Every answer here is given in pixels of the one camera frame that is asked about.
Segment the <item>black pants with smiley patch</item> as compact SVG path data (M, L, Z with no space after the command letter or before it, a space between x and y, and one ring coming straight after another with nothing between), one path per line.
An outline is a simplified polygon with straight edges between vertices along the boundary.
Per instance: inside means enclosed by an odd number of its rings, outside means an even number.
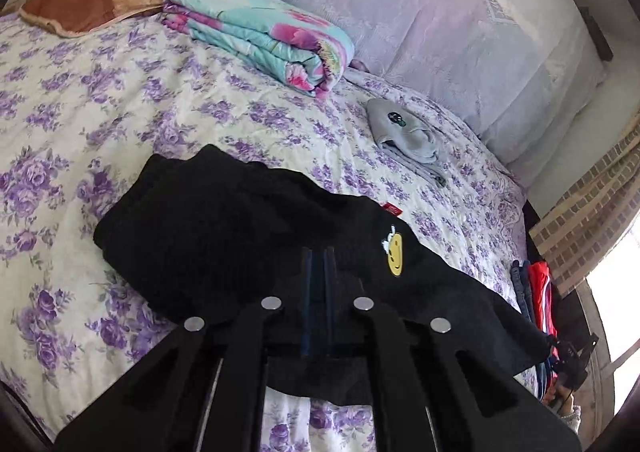
M341 279L359 280L406 320L448 320L466 348L506 374L550 354L535 324L448 266L378 203L210 145L188 160L150 157L93 240L107 264L174 323L200 317L227 331L245 305L299 275L304 250L330 247Z

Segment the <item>blue denim jeans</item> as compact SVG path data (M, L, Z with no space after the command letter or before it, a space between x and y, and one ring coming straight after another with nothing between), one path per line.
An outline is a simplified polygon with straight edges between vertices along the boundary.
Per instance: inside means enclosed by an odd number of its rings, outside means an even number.
M537 324L534 305L532 286L530 285L528 277L528 268L530 262L513 261L510 267L510 278L513 284L516 302L521 309L522 315L534 325ZM537 396L539 399L544 397L549 384L549 372L547 368L548 363L546 361L541 362L535 366L537 375Z

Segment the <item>lavender lace headboard cover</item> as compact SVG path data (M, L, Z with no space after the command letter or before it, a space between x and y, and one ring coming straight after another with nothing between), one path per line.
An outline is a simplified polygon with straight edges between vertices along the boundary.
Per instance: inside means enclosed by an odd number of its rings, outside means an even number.
M282 0L342 28L385 81L459 116L524 186L604 68L574 0Z

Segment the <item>folded teal pink floral blanket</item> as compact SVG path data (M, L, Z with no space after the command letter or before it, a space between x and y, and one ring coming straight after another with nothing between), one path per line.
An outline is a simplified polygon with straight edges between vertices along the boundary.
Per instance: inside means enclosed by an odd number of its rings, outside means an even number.
M355 55L341 28L281 0L164 0L162 21L316 98L330 94Z

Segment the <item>grey folded garment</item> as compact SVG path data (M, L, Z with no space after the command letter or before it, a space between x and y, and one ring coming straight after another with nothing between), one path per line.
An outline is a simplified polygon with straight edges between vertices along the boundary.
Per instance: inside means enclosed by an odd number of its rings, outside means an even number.
M420 117L396 102L382 98L370 99L366 112L378 149L437 187L447 185L442 145Z

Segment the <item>red blue white garment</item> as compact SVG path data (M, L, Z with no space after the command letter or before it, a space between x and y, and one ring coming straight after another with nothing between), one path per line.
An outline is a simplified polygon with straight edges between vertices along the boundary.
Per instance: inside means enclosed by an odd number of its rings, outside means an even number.
M558 332L552 320L552 282L550 269L545 261L538 261L528 266L528 279L530 285L530 313L537 325L537 328L544 334L555 339ZM553 372L552 366L558 361L558 350L551 347L549 357L536 366L536 374L538 380L539 397L544 397L552 380L556 374Z

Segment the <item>purple floral bedsheet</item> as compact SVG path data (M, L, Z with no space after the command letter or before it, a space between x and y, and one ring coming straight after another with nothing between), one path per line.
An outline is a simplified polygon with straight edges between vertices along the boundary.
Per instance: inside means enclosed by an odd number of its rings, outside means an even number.
M396 102L442 145L447 185L375 145L366 103ZM366 197L446 264L521 313L510 267L526 255L522 189L454 113L348 70L326 98L222 49L134 19L75 41L1 23L1 390L51 439L175 329L107 264L96 226L153 155L214 146ZM269 337L255 451L381 451L370 374L345 308L329 313L311 250L297 331Z

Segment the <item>brick pattern curtain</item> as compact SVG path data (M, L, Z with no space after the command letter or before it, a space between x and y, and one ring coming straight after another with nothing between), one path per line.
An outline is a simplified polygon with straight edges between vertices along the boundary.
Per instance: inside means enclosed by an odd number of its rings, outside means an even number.
M529 230L563 295L584 281L639 214L639 118Z

